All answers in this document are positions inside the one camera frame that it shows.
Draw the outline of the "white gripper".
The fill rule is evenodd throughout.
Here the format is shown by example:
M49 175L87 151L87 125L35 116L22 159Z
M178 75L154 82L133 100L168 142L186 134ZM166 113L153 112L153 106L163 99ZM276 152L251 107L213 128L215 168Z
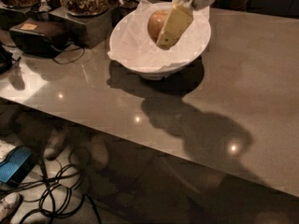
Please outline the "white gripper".
M192 7L200 10L211 6L216 0L173 0L156 45L161 49L172 48L193 22Z

